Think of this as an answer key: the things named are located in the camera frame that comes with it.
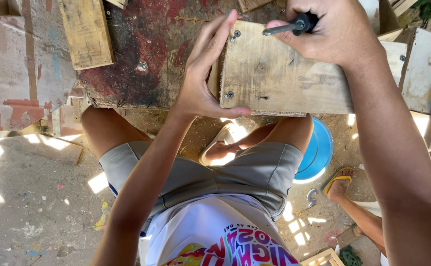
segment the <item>workbench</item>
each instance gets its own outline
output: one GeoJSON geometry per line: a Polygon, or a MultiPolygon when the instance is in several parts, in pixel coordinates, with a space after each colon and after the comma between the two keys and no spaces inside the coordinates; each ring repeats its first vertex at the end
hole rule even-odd
{"type": "MultiPolygon", "coordinates": [[[[286,0],[243,14],[245,21],[285,20],[286,0]]],[[[125,10],[104,1],[115,64],[77,72],[92,104],[168,110],[206,21],[240,7],[236,0],[129,0],[125,10]]]]}

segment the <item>black screwdriver handle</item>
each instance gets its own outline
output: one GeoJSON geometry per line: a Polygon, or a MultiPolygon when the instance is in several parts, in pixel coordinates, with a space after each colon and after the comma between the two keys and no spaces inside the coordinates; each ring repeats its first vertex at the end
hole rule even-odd
{"type": "Polygon", "coordinates": [[[310,31],[315,27],[319,19],[317,18],[317,15],[312,14],[310,11],[306,13],[299,13],[297,17],[295,17],[293,20],[291,20],[289,23],[294,24],[299,21],[302,21],[304,24],[304,27],[301,29],[294,29],[293,34],[295,36],[299,36],[305,32],[310,33],[310,31]]]}

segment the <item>grey shorts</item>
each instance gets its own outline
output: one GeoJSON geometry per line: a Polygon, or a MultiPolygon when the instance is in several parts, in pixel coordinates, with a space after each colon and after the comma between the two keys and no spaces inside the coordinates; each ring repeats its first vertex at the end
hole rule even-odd
{"type": "MultiPolygon", "coordinates": [[[[100,165],[117,197],[120,188],[151,142],[128,142],[106,152],[100,165]]],[[[143,232],[151,218],[178,203],[218,193],[247,194],[260,201],[273,221],[283,214],[288,190],[302,160],[296,147],[280,142],[261,142],[240,150],[223,166],[203,166],[177,155],[159,193],[143,232]]]]}

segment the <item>dirt floor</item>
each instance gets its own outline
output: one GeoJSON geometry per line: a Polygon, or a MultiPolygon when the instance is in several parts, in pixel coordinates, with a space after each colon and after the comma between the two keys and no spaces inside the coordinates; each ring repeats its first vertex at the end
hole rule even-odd
{"type": "MultiPolygon", "coordinates": [[[[127,110],[126,119],[144,132],[157,134],[166,115],[167,112],[127,110]]],[[[335,246],[336,240],[332,236],[353,224],[340,207],[320,193],[315,196],[317,204],[308,209],[306,195],[309,190],[316,188],[320,191],[321,185],[335,169],[352,166],[357,178],[349,189],[349,195],[356,201],[375,200],[365,172],[358,168],[362,161],[358,138],[353,138],[357,133],[355,124],[348,125],[346,115],[315,116],[331,130],[334,140],[331,164],[317,181],[296,184],[289,190],[293,218],[289,221],[281,218],[276,222],[283,239],[300,261],[335,246]],[[293,228],[296,223],[300,228],[292,232],[289,225],[292,224],[293,228]]],[[[249,132],[277,119],[248,116],[237,119],[237,123],[249,132]]],[[[215,118],[198,118],[189,129],[180,153],[197,160],[225,123],[215,118]]],[[[102,169],[85,136],[74,142],[84,146],[77,166],[63,165],[0,145],[0,197],[4,201],[0,203],[0,266],[89,263],[105,230],[105,218],[114,197],[108,187],[97,193],[91,189],[88,181],[102,177],[102,169]]],[[[407,154],[398,151],[398,156],[407,154]]],[[[369,239],[362,237],[352,246],[365,266],[379,265],[379,251],[369,239]]]]}

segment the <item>green cloth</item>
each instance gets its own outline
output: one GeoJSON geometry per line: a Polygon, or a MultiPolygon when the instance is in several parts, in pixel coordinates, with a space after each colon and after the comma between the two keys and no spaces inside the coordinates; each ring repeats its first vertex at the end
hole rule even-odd
{"type": "Polygon", "coordinates": [[[362,259],[355,254],[351,245],[348,245],[344,251],[340,252],[340,260],[345,266],[360,266],[363,264],[362,259]]]}

